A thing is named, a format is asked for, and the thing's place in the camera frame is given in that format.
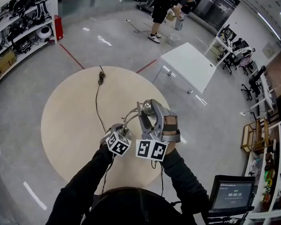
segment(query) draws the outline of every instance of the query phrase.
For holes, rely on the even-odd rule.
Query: white sneaker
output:
[[[149,36],[149,39],[151,39],[152,41],[156,42],[156,43],[160,43],[159,39],[156,36]]]

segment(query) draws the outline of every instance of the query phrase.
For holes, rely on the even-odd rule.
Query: gray floor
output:
[[[134,72],[173,49],[165,42],[166,37],[162,37],[162,43],[158,45],[148,40],[148,32],[134,33],[126,19],[140,30],[150,30],[152,25],[149,14],[136,9],[126,11],[124,6],[124,11],[88,17],[64,27],[60,43],[85,68],[117,66]],[[175,31],[172,25],[170,22],[162,24],[161,33],[166,36],[172,32],[178,34],[181,40],[177,45],[189,42],[204,52],[206,44],[213,39],[190,19],[185,21],[182,31]],[[112,46],[98,40],[97,36]],[[212,54],[209,58],[215,62]],[[155,62],[140,74],[152,81],[158,69]],[[57,194],[66,185],[46,157],[40,123],[50,94],[79,70],[81,68],[60,45],[47,45],[0,82],[0,197],[6,196],[10,200],[9,207],[0,203],[0,212],[19,224],[45,224]],[[247,82],[241,71],[233,71],[230,75],[219,67],[203,95],[199,95],[207,106],[195,97],[195,93],[188,95],[187,84],[178,77],[168,77],[165,70],[154,82],[178,114],[179,128],[187,143],[180,143],[177,149],[209,193],[215,175],[241,175],[243,172],[246,155],[239,147],[243,125],[251,120],[239,115],[250,107],[240,88],[241,83]],[[41,209],[23,182],[29,184],[47,210]],[[147,189],[160,193],[160,177]],[[177,200],[167,176],[164,177],[164,196],[170,202]]]

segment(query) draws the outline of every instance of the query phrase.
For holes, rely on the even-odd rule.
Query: red line on floor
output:
[[[152,63],[156,62],[157,59],[153,60],[152,62],[148,63],[146,66],[144,66],[143,68],[141,68],[140,70],[138,70],[136,73],[140,73],[142,70],[144,70],[146,67],[149,67]]]
[[[66,52],[67,54],[69,54],[71,56],[71,58],[74,59],[74,61],[82,68],[82,69],[85,69],[83,67],[83,65],[81,65],[81,63],[62,45],[62,44],[59,44]]]

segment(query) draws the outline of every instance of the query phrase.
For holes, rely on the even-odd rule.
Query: screen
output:
[[[251,195],[252,183],[220,182],[213,209],[245,207]]]

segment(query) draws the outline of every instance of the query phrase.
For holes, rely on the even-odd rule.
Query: black shorts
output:
[[[154,10],[152,14],[154,23],[163,23],[165,17],[168,14],[168,10],[173,7],[171,0],[157,0],[154,4]]]

